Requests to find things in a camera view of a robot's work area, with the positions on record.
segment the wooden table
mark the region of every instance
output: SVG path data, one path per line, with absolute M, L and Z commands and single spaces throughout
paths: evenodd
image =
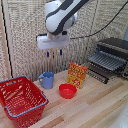
M 55 75 L 53 89 L 34 82 L 49 99 L 41 120 L 30 128 L 109 128 L 128 100 L 128 81 L 114 78 L 103 84 L 87 75 L 85 85 L 72 99 L 60 96 L 58 87 L 66 83 L 67 71 Z M 0 106 L 0 128 L 14 128 Z

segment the woven wall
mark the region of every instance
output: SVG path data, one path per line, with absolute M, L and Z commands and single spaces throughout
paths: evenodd
M 91 34 L 99 31 L 116 15 L 127 0 L 99 0 Z M 123 39 L 128 26 L 128 5 L 121 11 L 115 20 L 100 33 L 89 39 L 86 55 L 91 55 L 95 42 L 101 39 L 115 37 Z
M 47 1 L 49 0 L 3 0 L 13 77 L 26 75 L 34 81 L 45 71 L 57 73 L 66 70 L 72 61 L 79 64 L 86 62 L 86 56 L 94 52 L 96 40 L 124 36 L 128 7 L 96 36 L 71 40 L 70 46 L 65 48 L 39 50 L 36 36 L 47 32 L 44 18 L 44 5 Z M 69 30 L 70 37 L 96 32 L 113 18 L 124 2 L 126 0 L 95 0 L 83 6 L 78 11 L 77 23 Z
M 0 29 L 0 81 L 8 79 L 7 65 L 5 60 L 5 53 L 2 43 L 2 33 Z
M 84 5 L 78 11 L 78 21 L 73 27 L 69 29 L 71 38 L 90 34 L 96 5 L 97 1 L 94 1 L 86 6 Z M 71 40 L 70 46 L 55 49 L 56 56 L 54 59 L 54 72 L 57 73 L 67 70 L 70 62 L 76 62 L 78 64 L 85 63 L 88 39 L 89 38 L 73 39 Z
M 26 75 L 33 81 L 44 71 L 49 71 L 47 51 L 39 50 L 36 36 L 46 33 L 44 0 L 4 0 L 6 24 L 10 22 L 9 44 L 13 66 L 13 77 Z
M 8 48 L 5 36 L 2 7 L 0 6 L 0 81 L 11 78 Z

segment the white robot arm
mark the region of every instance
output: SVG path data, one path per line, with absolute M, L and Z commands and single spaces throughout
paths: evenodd
M 37 37 L 39 49 L 50 49 L 70 44 L 69 29 L 77 21 L 77 11 L 94 0 L 60 0 L 45 4 L 47 34 Z

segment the red plastic basket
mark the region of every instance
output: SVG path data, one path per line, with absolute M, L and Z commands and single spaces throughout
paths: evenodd
M 27 128 L 40 120 L 46 96 L 26 76 L 0 82 L 0 102 L 16 128 Z

